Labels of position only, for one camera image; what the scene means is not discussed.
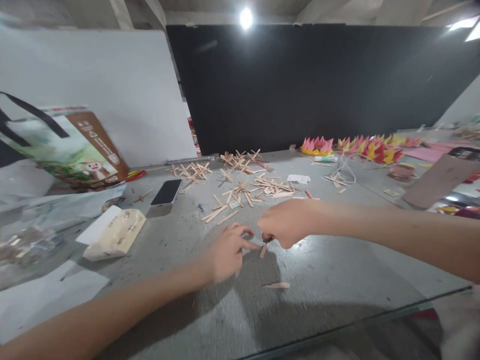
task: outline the smartphone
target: smartphone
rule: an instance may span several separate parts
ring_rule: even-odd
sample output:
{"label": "smartphone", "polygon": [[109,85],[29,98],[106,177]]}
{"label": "smartphone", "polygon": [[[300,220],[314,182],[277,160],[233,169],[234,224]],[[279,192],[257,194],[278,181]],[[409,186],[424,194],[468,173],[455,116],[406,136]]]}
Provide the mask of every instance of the smartphone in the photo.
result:
{"label": "smartphone", "polygon": [[182,179],[165,181],[150,206],[163,206],[173,203],[181,185]]}

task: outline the ceiling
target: ceiling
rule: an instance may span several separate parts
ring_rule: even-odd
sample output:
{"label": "ceiling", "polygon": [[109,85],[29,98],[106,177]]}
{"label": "ceiling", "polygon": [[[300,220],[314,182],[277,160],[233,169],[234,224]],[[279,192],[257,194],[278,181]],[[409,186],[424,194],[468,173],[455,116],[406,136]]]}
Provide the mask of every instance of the ceiling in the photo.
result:
{"label": "ceiling", "polygon": [[293,16],[302,11],[310,0],[160,0],[165,11],[201,13],[237,13],[246,5],[259,15]]}
{"label": "ceiling", "polygon": [[0,0],[16,27],[157,30],[237,24],[248,6],[260,24],[447,26],[480,14],[480,0]]}

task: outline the hand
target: hand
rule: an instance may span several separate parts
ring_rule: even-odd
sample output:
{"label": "hand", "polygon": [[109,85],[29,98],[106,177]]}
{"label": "hand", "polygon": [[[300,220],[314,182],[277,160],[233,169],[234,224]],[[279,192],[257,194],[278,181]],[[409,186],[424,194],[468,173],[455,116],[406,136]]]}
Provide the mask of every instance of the hand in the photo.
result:
{"label": "hand", "polygon": [[277,239],[282,248],[290,249],[314,233],[320,220],[318,208],[322,203],[320,200],[291,199],[272,206],[257,222],[262,239]]}
{"label": "hand", "polygon": [[207,266],[214,283],[227,280],[240,271],[243,262],[242,249],[260,249],[260,246],[242,238],[243,233],[254,234],[249,227],[236,222],[227,226],[203,256],[203,264]]}

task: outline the black bag handle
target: black bag handle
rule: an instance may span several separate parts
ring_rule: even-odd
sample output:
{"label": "black bag handle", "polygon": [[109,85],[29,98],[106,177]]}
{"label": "black bag handle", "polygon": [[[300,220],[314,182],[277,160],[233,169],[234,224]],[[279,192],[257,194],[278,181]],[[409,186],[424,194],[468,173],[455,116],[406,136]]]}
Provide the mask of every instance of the black bag handle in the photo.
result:
{"label": "black bag handle", "polygon": [[[42,110],[30,105],[28,102],[20,100],[18,97],[7,94],[6,92],[0,91],[0,94],[6,95],[6,97],[9,98],[12,103],[42,120],[60,138],[63,139],[70,136],[51,116],[47,115]],[[0,133],[22,147],[30,146],[30,144],[23,137],[17,135],[8,127],[7,123],[9,121],[12,121],[12,119],[10,119],[0,108]]]}

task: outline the white board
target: white board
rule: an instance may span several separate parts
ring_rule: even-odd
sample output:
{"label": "white board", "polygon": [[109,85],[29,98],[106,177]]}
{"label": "white board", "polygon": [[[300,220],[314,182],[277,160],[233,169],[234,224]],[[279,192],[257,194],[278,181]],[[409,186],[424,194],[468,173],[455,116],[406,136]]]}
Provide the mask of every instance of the white board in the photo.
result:
{"label": "white board", "polygon": [[[197,155],[162,31],[0,27],[0,49],[0,91],[89,105],[130,167]],[[4,96],[0,106],[19,113]]]}

